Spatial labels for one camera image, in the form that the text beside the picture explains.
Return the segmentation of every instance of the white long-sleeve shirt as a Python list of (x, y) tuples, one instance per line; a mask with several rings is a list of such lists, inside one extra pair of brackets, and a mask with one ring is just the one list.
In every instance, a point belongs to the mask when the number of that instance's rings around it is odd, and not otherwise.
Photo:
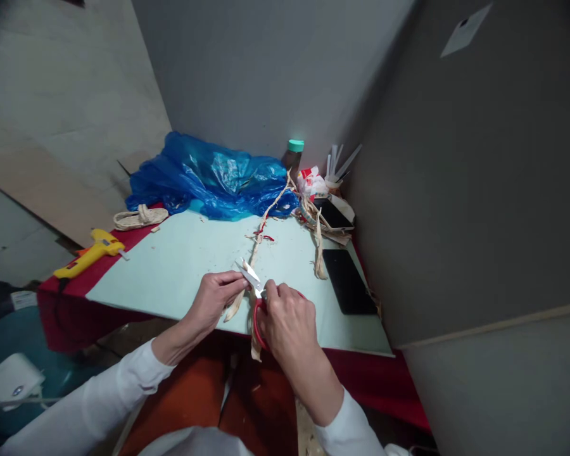
[[(174, 367), (158, 361), (151, 341), (91, 378), (12, 436), (0, 448), (4, 455), (85, 455), (143, 399)], [(384, 456), (359, 404), (345, 390), (344, 402), (327, 427), (316, 426), (317, 437), (330, 456)], [(142, 452), (161, 455), (249, 455), (243, 442), (215, 427), (189, 427), (158, 438)]]

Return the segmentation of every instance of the person's lap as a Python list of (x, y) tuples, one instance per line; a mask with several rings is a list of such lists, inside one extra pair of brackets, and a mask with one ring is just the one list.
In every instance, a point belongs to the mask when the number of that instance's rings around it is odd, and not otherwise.
[[(136, 455), (152, 441), (190, 426), (215, 426), (239, 437), (256, 456), (296, 455), (295, 399), (269, 353), (253, 361), (248, 339), (215, 331), (149, 396), (120, 452)], [(230, 355), (239, 365), (221, 410)]]

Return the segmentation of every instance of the black phone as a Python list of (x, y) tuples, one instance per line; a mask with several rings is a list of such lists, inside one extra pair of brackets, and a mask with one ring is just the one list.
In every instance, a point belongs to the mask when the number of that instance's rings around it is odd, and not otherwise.
[(342, 313), (376, 314), (376, 304), (369, 295), (350, 253), (342, 249), (324, 250), (323, 259)]

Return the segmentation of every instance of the scissor blade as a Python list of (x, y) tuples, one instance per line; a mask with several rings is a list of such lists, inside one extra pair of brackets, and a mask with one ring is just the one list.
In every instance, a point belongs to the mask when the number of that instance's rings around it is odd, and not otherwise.
[(255, 289), (256, 291), (256, 295), (259, 295), (259, 293), (262, 292), (262, 283), (260, 282), (259, 278), (257, 277), (257, 275), (255, 274), (255, 272), (253, 271), (253, 269), (251, 269), (251, 267), (249, 265), (247, 265), (247, 263), (243, 263), (244, 265), (246, 265), (248, 267), (248, 269), (245, 269), (244, 266), (241, 266), (240, 264), (236, 264), (239, 269), (241, 270), (241, 273), (243, 274), (243, 277), (245, 277), (245, 279), (251, 284), (251, 286)]

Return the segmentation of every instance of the gray wall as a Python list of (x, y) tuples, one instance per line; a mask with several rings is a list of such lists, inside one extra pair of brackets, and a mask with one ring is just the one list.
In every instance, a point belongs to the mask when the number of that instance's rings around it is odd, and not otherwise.
[(412, 0), (134, 0), (174, 130), (303, 165), (352, 152)]
[(570, 304), (570, 1), (426, 2), (350, 181), (395, 345)]
[(570, 316), (404, 353), (441, 454), (570, 456)]

